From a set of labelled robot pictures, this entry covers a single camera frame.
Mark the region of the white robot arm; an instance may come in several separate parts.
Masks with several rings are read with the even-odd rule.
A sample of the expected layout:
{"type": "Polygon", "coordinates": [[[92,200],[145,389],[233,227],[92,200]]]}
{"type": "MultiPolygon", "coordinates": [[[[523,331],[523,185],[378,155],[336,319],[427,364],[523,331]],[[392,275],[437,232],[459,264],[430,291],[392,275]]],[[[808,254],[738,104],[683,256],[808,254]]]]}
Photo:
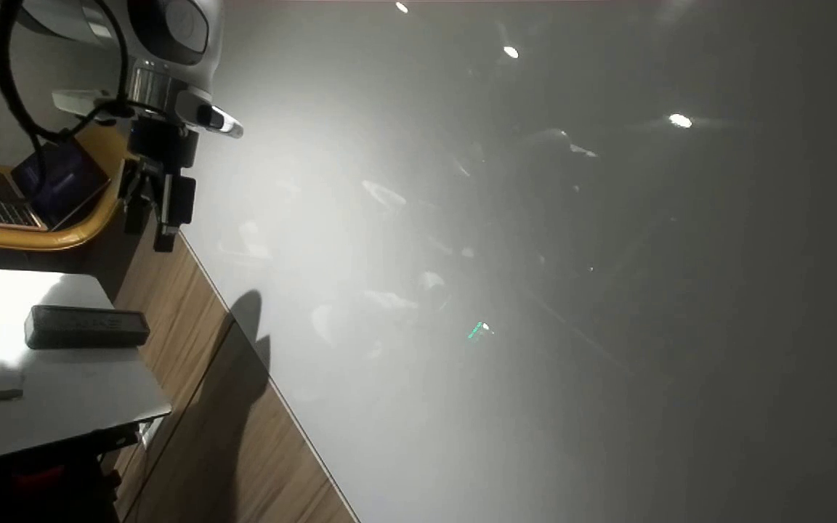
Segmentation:
{"type": "Polygon", "coordinates": [[[154,217],[154,246],[167,254],[193,213],[198,133],[241,139],[244,126],[211,101],[222,0],[22,0],[16,20],[33,33],[124,53],[128,161],[119,200],[124,230],[154,217]]]}

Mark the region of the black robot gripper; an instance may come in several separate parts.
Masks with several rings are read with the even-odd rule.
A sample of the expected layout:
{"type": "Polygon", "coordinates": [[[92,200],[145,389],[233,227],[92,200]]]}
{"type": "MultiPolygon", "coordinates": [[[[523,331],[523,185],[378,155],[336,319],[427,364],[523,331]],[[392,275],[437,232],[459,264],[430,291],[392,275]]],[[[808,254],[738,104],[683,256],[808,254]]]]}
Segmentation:
{"type": "Polygon", "coordinates": [[[157,172],[163,178],[157,191],[154,249],[172,254],[176,230],[189,223],[193,213],[193,181],[179,172],[193,163],[198,133],[166,118],[135,118],[128,150],[132,161],[122,169],[122,230],[128,235],[141,232],[148,213],[148,203],[141,200],[141,172],[157,172]]]}

